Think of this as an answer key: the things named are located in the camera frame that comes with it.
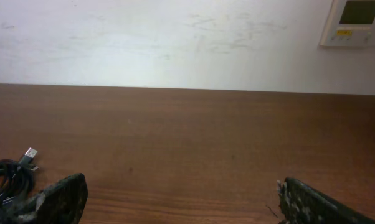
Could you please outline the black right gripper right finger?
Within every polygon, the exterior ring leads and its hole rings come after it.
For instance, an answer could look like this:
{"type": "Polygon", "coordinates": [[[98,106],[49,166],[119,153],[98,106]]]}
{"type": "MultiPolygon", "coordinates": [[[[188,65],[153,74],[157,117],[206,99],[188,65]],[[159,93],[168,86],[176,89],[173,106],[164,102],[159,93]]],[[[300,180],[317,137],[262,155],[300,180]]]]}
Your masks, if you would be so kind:
{"type": "Polygon", "coordinates": [[[352,208],[292,177],[278,181],[281,224],[375,224],[352,208]]]}

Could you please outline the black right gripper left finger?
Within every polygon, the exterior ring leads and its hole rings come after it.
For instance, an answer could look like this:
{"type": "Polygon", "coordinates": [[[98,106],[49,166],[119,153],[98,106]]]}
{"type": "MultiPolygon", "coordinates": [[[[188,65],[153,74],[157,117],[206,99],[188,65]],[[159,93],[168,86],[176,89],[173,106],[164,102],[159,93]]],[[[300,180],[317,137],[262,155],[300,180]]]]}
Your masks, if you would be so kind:
{"type": "Polygon", "coordinates": [[[0,224],[78,224],[87,198],[85,176],[73,174],[33,196],[0,203],[0,224]]]}

